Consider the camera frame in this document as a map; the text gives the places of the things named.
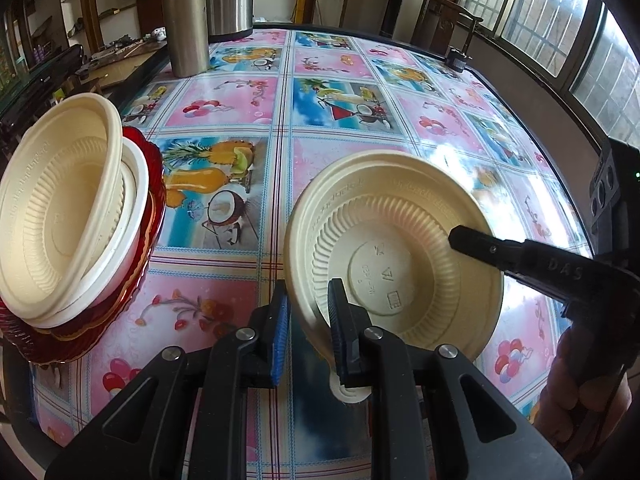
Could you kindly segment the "person's right hand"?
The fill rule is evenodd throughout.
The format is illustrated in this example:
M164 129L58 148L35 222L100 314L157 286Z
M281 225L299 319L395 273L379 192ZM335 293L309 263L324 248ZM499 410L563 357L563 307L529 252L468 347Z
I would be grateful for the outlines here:
M580 328L573 325L561 336L534 420L538 432L570 464L614 432L632 401L624 370L576 382L568 364L577 354L574 339L579 333Z

